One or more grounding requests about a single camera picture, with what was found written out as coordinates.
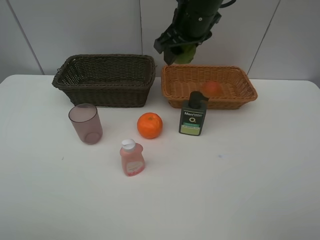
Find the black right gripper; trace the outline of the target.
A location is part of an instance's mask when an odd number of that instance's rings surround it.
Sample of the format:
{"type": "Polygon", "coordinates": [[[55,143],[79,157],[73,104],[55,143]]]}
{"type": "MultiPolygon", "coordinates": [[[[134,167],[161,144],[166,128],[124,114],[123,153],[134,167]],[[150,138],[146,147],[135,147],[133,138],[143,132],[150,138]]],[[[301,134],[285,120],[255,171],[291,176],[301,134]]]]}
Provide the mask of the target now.
{"type": "Polygon", "coordinates": [[[212,35],[212,32],[207,30],[201,37],[190,37],[177,30],[171,24],[154,41],[153,47],[159,54],[163,53],[163,59],[168,66],[172,64],[184,64],[185,48],[188,46],[197,47],[211,38],[212,35]]]}

